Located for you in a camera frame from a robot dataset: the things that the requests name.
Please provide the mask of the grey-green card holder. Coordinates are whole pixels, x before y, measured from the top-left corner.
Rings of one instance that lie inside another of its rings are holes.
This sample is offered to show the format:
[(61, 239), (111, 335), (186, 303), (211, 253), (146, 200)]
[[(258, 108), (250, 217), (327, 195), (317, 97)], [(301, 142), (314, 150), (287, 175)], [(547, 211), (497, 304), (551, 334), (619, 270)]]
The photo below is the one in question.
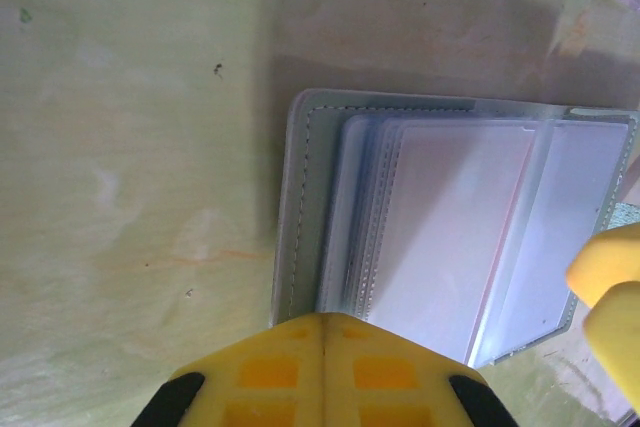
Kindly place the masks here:
[(270, 321), (341, 312), (478, 368), (566, 331), (640, 112), (310, 89), (286, 130)]

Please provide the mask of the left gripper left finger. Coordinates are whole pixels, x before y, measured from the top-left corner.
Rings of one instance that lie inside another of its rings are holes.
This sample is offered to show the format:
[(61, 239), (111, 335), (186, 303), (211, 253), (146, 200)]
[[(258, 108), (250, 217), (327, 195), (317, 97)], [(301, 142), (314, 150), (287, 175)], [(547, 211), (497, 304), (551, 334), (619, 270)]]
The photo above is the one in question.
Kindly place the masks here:
[(132, 427), (323, 427), (324, 327), (303, 316), (178, 368)]

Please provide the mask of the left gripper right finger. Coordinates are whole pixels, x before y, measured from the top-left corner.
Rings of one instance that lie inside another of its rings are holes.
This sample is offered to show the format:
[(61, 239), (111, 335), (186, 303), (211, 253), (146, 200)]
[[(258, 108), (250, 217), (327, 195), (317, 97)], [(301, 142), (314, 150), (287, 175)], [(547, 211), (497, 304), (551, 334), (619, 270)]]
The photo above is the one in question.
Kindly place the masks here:
[(476, 370), (326, 314), (324, 427), (505, 427), (505, 406)]

